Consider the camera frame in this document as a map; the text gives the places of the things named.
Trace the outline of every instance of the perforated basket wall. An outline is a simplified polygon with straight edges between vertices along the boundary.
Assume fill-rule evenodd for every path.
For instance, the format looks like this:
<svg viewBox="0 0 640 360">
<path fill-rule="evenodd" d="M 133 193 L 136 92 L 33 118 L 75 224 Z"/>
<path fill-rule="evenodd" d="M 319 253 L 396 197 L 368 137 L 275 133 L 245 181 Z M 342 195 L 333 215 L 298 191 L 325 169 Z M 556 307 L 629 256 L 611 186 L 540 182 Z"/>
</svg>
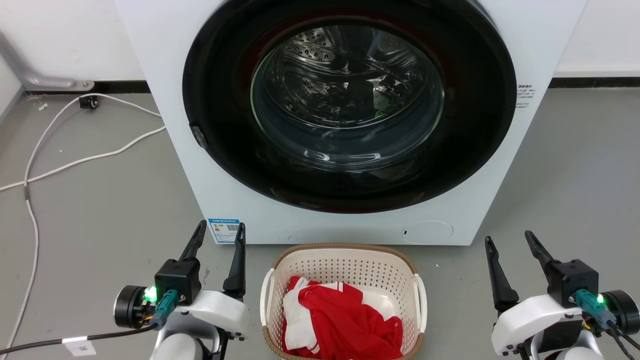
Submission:
<svg viewBox="0 0 640 360">
<path fill-rule="evenodd" d="M 266 294 L 267 344 L 283 359 L 303 359 L 282 352 L 282 298 L 289 279 L 304 276 L 322 283 L 342 281 L 354 286 L 385 290 L 399 306 L 403 323 L 402 359 L 410 359 L 422 345 L 419 300 L 415 289 L 415 265 L 400 252 L 386 247 L 355 244 L 298 245 L 276 261 Z"/>
</svg>

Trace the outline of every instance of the red clothing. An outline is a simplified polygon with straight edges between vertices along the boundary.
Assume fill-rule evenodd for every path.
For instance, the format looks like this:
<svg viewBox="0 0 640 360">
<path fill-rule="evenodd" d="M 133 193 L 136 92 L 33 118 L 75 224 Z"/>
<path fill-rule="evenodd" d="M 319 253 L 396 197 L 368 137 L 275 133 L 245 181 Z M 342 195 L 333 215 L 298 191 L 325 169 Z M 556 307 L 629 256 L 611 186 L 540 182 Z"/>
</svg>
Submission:
<svg viewBox="0 0 640 360">
<path fill-rule="evenodd" d="M 288 354 L 324 360 L 392 360 L 403 356 L 402 322 L 396 316 L 384 321 L 379 312 L 362 304 L 360 290 L 347 285 L 343 291 L 313 285 L 300 291 L 298 301 L 311 312 L 319 352 L 283 346 Z"/>
</svg>

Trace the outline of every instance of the robotic arm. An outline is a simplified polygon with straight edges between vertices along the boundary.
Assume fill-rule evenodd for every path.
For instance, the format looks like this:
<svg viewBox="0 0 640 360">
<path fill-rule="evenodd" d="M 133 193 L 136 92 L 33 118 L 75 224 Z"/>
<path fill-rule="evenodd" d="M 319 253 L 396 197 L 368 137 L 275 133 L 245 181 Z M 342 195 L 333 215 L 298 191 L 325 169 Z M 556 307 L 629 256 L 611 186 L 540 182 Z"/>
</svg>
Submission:
<svg viewBox="0 0 640 360">
<path fill-rule="evenodd" d="M 224 360 L 228 341 L 244 341 L 249 333 L 249 310 L 243 303 L 245 226 L 240 223 L 236 234 L 236 253 L 223 291 L 201 290 L 196 254 L 206 231 L 203 220 L 181 257 L 167 260 L 158 270 L 155 286 L 128 285 L 116 299 L 118 326 L 155 326 L 159 331 L 151 360 Z"/>
<path fill-rule="evenodd" d="M 616 290 L 596 297 L 598 272 L 578 259 L 567 263 L 554 259 L 531 231 L 525 232 L 525 238 L 548 287 L 547 294 L 522 302 L 504 275 L 493 240 L 485 239 L 493 304 L 498 311 L 491 336 L 496 354 L 539 360 L 541 353 L 553 351 L 546 360 L 597 360 L 603 357 L 595 338 L 603 332 L 618 342 L 618 336 L 628 339 L 640 330 L 640 313 L 631 296 Z"/>
</svg>

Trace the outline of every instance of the white washing machine panel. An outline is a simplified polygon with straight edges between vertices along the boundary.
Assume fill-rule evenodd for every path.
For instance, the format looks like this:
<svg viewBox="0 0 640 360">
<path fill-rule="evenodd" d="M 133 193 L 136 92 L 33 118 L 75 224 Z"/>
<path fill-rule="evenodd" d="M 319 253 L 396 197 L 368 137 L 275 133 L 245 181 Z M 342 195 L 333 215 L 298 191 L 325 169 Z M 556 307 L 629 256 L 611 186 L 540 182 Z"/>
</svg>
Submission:
<svg viewBox="0 0 640 360">
<path fill-rule="evenodd" d="M 207 219 L 220 219 L 211 223 L 216 241 L 232 241 L 232 228 L 239 220 L 247 226 L 248 243 L 469 245 L 513 161 L 586 0 L 480 1 L 508 48 L 516 74 L 516 109 L 504 140 L 475 174 L 453 189 L 405 208 L 361 214 L 314 211 L 266 197 L 234 179 L 194 140 L 183 101 L 184 65 L 201 27 L 223 1 L 116 3 L 202 213 Z M 216 106 L 215 99 L 211 106 Z"/>
</svg>

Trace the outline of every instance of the washing machine door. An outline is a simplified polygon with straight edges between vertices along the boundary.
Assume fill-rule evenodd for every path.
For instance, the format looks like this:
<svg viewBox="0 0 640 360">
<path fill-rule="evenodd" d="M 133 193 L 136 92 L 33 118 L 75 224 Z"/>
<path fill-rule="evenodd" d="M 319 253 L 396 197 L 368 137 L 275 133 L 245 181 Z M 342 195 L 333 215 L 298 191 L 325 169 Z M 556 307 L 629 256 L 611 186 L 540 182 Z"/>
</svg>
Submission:
<svg viewBox="0 0 640 360">
<path fill-rule="evenodd" d="M 504 43 L 468 1 L 229 0 L 183 82 L 196 140 L 230 175 L 341 213 L 460 184 L 500 145 L 515 94 Z"/>
</svg>

